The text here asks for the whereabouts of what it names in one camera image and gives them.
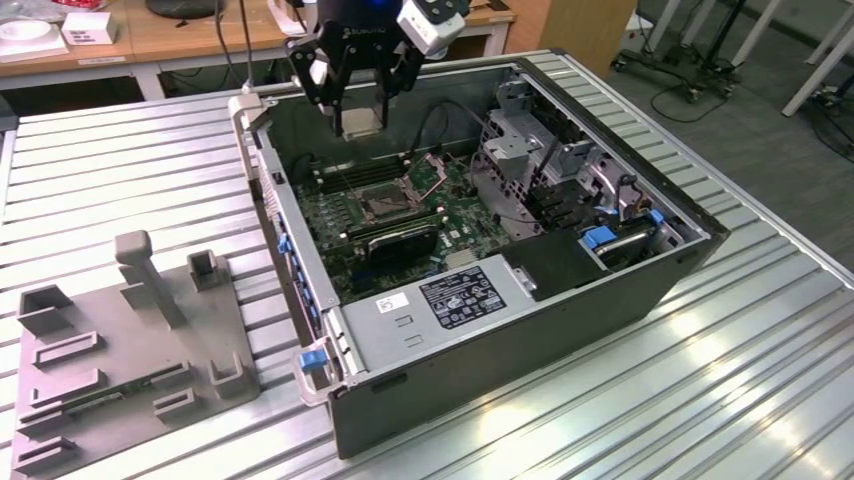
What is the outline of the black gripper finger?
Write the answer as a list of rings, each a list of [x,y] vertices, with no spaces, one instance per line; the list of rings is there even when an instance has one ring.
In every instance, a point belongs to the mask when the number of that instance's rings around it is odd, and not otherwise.
[[[285,50],[308,98],[332,118],[334,134],[342,136],[342,102],[352,77],[349,46],[341,38],[306,35],[298,40],[289,40]],[[313,66],[320,61],[326,63],[326,75],[321,81],[313,77]]]
[[[394,48],[382,45],[376,55],[377,94],[374,112],[386,129],[390,118],[390,102],[402,92],[413,90],[425,62],[425,55],[412,42],[400,42]]]

